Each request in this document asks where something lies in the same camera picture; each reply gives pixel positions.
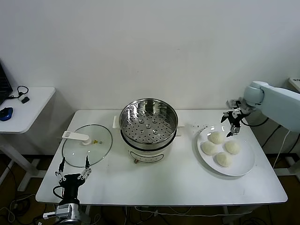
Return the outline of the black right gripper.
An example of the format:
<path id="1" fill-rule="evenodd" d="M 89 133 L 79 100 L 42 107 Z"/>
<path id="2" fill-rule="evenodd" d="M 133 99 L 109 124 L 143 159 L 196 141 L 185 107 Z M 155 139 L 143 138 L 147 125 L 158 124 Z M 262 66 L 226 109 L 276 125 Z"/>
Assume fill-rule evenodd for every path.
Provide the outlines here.
<path id="1" fill-rule="evenodd" d="M 230 122 L 230 131 L 226 137 L 237 135 L 240 131 L 240 121 L 243 119 L 243 112 L 241 108 L 233 108 L 228 112 L 224 112 L 221 118 L 221 123 L 228 120 Z"/>

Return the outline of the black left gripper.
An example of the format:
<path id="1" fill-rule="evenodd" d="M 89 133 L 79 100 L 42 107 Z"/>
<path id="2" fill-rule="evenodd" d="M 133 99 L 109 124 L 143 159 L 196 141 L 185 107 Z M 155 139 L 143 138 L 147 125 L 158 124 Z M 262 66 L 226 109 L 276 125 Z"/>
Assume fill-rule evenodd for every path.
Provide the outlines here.
<path id="1" fill-rule="evenodd" d="M 85 169 L 81 174 L 74 173 L 64 175 L 64 165 L 65 157 L 63 157 L 62 162 L 59 164 L 58 171 L 55 172 L 55 175 L 60 178 L 59 183 L 63 182 L 63 198 L 66 200 L 77 200 L 79 187 L 83 184 L 83 180 L 86 180 L 91 174 L 88 155 L 85 159 Z"/>

